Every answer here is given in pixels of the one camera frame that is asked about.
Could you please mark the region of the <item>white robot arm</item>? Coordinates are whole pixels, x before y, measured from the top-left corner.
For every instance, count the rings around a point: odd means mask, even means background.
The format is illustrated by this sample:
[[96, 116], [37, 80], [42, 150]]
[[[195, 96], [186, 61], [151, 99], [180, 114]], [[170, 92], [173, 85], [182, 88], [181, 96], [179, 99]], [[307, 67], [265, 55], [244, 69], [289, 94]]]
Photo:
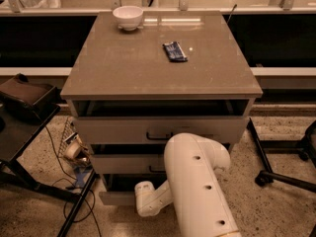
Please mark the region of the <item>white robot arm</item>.
[[149, 181], [134, 188], [140, 216], [155, 216], [172, 204], [182, 237], [242, 237], [215, 175], [230, 166], [222, 144], [177, 134], [165, 146], [164, 166], [167, 180], [159, 188]]

